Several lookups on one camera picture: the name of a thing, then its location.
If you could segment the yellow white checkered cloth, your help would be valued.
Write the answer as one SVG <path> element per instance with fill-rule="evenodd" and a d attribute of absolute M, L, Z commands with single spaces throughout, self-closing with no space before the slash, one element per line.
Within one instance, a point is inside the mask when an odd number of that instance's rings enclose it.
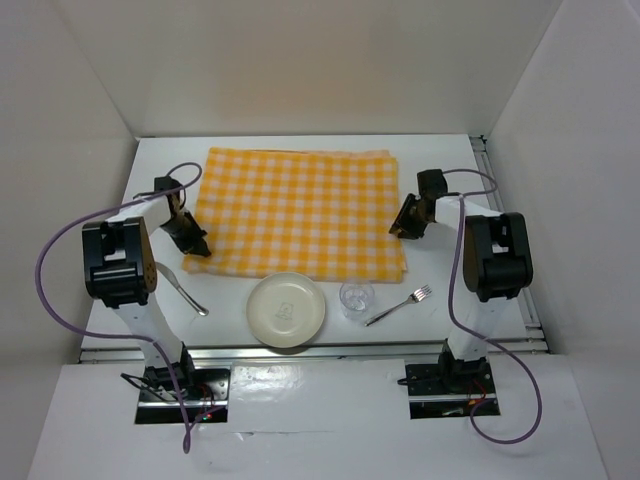
<path fill-rule="evenodd" d="M 399 209 L 398 162 L 386 150 L 212 147 L 195 203 L 208 257 L 189 274 L 399 283 L 407 270 L 389 228 Z"/>

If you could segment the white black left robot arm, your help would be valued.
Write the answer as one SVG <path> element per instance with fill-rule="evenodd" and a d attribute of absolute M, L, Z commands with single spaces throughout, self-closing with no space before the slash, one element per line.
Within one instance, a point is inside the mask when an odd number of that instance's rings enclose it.
<path fill-rule="evenodd" d="M 176 399 L 193 394 L 198 376 L 186 346 L 171 330 L 156 299 L 158 269 L 150 234 L 164 231 L 184 255 L 211 255 L 206 232 L 175 191 L 180 186 L 169 175 L 157 177 L 156 199 L 82 228 L 88 294 L 113 310 L 129 328 L 143 352 L 146 381 Z"/>

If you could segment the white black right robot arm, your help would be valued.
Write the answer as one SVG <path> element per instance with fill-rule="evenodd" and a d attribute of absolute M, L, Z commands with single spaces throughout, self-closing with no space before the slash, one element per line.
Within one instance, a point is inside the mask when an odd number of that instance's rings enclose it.
<path fill-rule="evenodd" d="M 183 267 L 257 279 L 246 306 L 250 330 L 268 346 L 292 349 L 323 329 L 328 308 L 320 283 L 401 282 L 402 240 L 444 223 L 452 208 L 462 237 L 454 270 L 466 287 L 480 304 L 517 296 L 532 278 L 523 217 L 473 214 L 450 193 L 442 170 L 421 172 L 418 184 L 418 195 L 399 201 L 391 159 L 290 170 L 217 166 L 201 184 L 202 232 Z"/>

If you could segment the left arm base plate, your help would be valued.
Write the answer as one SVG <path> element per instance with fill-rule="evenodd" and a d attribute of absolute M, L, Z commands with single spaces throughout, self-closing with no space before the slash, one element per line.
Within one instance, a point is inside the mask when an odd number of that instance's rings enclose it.
<path fill-rule="evenodd" d="M 183 421 L 177 395 L 162 387 L 152 387 L 149 380 L 121 373 L 120 378 L 139 392 L 135 424 L 168 425 Z M 226 423 L 231 371 L 229 368 L 203 368 L 194 372 L 194 385 L 182 389 L 189 422 L 201 416 L 201 423 Z"/>

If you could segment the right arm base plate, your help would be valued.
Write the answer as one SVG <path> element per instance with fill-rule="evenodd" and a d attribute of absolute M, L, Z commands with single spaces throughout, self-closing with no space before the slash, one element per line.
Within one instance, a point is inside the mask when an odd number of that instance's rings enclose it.
<path fill-rule="evenodd" d="M 396 383 L 407 391 L 410 418 L 444 419 L 500 416 L 491 368 L 462 380 L 445 381 L 436 364 L 406 364 L 405 374 Z"/>

